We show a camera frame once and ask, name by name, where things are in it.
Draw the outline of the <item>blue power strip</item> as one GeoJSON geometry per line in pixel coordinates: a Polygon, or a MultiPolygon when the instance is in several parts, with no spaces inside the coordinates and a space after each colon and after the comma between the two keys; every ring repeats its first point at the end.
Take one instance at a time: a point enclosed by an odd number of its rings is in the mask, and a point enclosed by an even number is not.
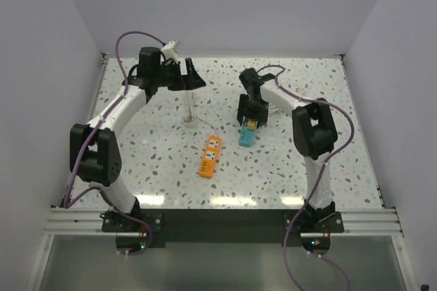
{"type": "Polygon", "coordinates": [[[256,130],[248,130],[246,128],[247,120],[249,120],[249,118],[244,118],[242,121],[240,137],[238,139],[238,145],[242,147],[250,148],[253,145],[256,130]]]}

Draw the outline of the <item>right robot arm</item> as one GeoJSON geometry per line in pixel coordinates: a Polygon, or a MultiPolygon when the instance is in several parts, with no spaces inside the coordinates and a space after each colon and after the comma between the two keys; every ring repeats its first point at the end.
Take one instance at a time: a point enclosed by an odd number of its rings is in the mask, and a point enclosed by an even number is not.
{"type": "Polygon", "coordinates": [[[246,92],[240,95],[238,103],[238,145],[252,146],[255,131],[268,122],[270,104],[291,115],[292,140],[305,160],[307,175],[306,204],[298,220],[309,230],[320,231],[335,213],[330,169],[325,160],[333,152],[338,134],[327,102],[323,98],[288,98],[277,87],[273,74],[260,75],[254,68],[243,70],[239,79],[246,92]]]}

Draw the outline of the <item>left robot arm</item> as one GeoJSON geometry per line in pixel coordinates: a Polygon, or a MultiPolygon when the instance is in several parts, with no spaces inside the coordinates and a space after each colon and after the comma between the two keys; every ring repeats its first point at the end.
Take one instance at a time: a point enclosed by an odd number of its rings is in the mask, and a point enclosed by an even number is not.
{"type": "Polygon", "coordinates": [[[124,74],[116,97],[86,124],[70,130],[71,178],[64,198],[71,207],[74,181],[80,178],[102,193],[116,212],[118,224],[134,231],[141,224],[139,201],[122,180],[122,158],[117,138],[127,123],[162,87],[169,91],[191,91],[206,86],[190,57],[179,60],[171,45],[141,48],[135,66],[124,74]]]}

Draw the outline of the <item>yellow plug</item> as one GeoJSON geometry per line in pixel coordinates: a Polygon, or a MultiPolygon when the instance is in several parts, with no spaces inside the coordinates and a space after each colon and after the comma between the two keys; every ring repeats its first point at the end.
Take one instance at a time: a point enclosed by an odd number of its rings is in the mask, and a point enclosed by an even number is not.
{"type": "Polygon", "coordinates": [[[255,121],[255,120],[247,120],[246,121],[246,128],[248,130],[256,130],[257,129],[257,121],[255,121]]]}

